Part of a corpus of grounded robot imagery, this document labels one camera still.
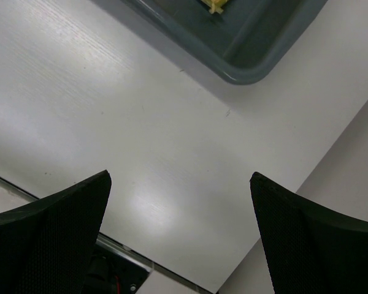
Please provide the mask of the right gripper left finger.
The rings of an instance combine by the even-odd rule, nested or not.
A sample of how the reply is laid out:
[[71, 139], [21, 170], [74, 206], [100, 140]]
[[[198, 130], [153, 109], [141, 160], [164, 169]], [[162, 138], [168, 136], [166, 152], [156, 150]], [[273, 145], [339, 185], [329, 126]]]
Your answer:
[[0, 213], [0, 293], [81, 293], [111, 185], [104, 170]]

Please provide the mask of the square bamboo mat tray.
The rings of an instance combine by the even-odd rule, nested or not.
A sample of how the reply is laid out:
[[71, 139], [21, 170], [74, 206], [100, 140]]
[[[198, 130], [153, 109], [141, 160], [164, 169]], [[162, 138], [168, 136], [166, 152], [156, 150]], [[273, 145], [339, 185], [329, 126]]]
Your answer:
[[211, 14], [221, 14], [223, 13], [223, 6], [229, 0], [201, 0], [209, 8], [209, 13]]

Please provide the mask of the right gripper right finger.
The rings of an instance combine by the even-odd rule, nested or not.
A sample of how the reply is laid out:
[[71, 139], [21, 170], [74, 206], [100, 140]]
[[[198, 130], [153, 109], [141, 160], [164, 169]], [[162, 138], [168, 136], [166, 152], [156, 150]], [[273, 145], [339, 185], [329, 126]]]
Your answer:
[[275, 293], [368, 293], [368, 222], [258, 172], [250, 190]]

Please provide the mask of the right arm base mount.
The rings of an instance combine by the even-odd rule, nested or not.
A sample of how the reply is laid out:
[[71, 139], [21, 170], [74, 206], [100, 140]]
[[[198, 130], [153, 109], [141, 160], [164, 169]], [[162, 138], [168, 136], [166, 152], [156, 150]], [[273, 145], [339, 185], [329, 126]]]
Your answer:
[[100, 245], [94, 246], [83, 293], [136, 293], [149, 272]]

